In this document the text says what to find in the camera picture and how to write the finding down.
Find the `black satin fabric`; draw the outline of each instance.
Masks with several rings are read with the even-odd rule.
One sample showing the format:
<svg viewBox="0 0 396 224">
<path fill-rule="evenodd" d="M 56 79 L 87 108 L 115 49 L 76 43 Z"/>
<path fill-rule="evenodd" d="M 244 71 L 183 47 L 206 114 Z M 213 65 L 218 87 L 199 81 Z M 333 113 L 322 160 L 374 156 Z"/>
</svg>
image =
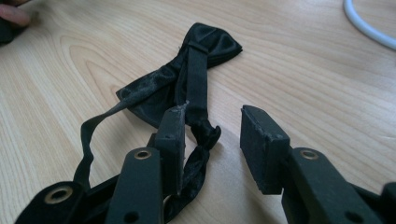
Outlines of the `black satin fabric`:
<svg viewBox="0 0 396 224">
<path fill-rule="evenodd" d="M 170 221 L 200 191 L 205 181 L 209 150 L 221 134 L 220 127 L 213 128 L 208 120 L 206 70 L 227 62 L 241 51 L 242 47 L 227 32 L 195 23 L 186 34 L 175 59 L 117 91 L 118 104 L 81 125 L 84 157 L 75 172 L 74 181 L 85 189 L 90 188 L 93 161 L 90 143 L 95 128 L 105 118 L 128 108 L 158 128 L 167 109 L 187 103 L 185 123 L 191 126 L 198 146 L 184 167 L 181 194 L 170 196 L 165 202 L 164 220 Z"/>
</svg>

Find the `cord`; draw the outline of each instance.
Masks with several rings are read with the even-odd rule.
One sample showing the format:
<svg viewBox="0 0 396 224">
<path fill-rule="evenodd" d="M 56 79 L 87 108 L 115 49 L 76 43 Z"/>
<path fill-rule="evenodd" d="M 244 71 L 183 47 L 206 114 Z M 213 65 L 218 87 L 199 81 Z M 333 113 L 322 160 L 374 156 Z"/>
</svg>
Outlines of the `cord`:
<svg viewBox="0 0 396 224">
<path fill-rule="evenodd" d="M 396 50 L 396 39 L 379 32 L 373 26 L 364 21 L 353 7 L 352 0 L 344 0 L 344 11 L 346 12 L 346 16 L 349 18 L 350 22 L 352 22 L 352 24 L 362 33 L 369 36 L 376 42 Z"/>
</svg>

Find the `cable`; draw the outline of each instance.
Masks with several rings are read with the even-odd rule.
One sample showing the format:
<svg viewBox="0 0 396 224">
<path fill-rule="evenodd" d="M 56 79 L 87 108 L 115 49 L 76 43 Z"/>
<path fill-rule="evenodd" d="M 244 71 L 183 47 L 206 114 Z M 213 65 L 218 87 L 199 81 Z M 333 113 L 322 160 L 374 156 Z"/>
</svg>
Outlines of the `cable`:
<svg viewBox="0 0 396 224">
<path fill-rule="evenodd" d="M 346 16 L 349 18 L 350 22 L 352 22 L 352 24 L 362 33 L 369 36 L 376 42 L 396 50 L 396 39 L 379 32 L 369 23 L 364 21 L 353 7 L 352 0 L 344 0 L 344 11 L 346 12 Z"/>
</svg>

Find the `black fabric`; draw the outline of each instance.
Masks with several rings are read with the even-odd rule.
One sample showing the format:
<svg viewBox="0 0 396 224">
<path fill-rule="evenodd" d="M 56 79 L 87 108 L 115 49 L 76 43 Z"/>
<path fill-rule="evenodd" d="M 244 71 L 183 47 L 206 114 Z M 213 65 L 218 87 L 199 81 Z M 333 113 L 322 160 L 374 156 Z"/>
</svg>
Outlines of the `black fabric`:
<svg viewBox="0 0 396 224">
<path fill-rule="evenodd" d="M 186 124 L 197 140 L 184 167 L 180 195 L 169 197 L 164 205 L 164 219 L 171 220 L 191 202 L 205 181 L 209 150 L 219 140 L 220 127 L 213 128 L 207 113 L 207 68 L 225 63 L 242 51 L 242 47 L 225 31 L 195 23 L 187 32 L 176 58 L 117 91 L 120 102 L 105 114 L 85 121 L 81 126 L 84 157 L 74 181 L 90 188 L 89 175 L 93 155 L 90 148 L 97 125 L 124 108 L 158 128 L 164 112 L 176 105 L 186 108 Z"/>
</svg>

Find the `light wood grain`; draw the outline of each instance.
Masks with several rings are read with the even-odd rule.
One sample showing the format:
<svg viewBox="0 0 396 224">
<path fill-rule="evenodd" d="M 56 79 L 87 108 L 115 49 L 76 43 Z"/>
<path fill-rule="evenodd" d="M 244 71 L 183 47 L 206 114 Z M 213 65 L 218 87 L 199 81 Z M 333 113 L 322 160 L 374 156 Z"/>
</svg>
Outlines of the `light wood grain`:
<svg viewBox="0 0 396 224">
<path fill-rule="evenodd" d="M 396 3 L 356 1 L 396 36 Z M 239 149 L 240 108 L 267 111 L 293 147 L 328 156 L 346 180 L 379 193 L 396 180 L 396 52 L 357 31 L 342 1 L 55 1 L 23 6 L 32 25 L 0 48 L 0 222 L 12 223 L 44 187 L 71 180 L 79 127 L 115 91 L 169 62 L 197 21 L 228 31 L 244 51 L 209 70 L 208 108 L 222 136 L 205 185 L 172 223 L 285 223 L 262 196 Z M 97 185 L 155 129 L 128 111 L 92 140 Z M 187 131 L 187 154 L 194 143 Z"/>
</svg>

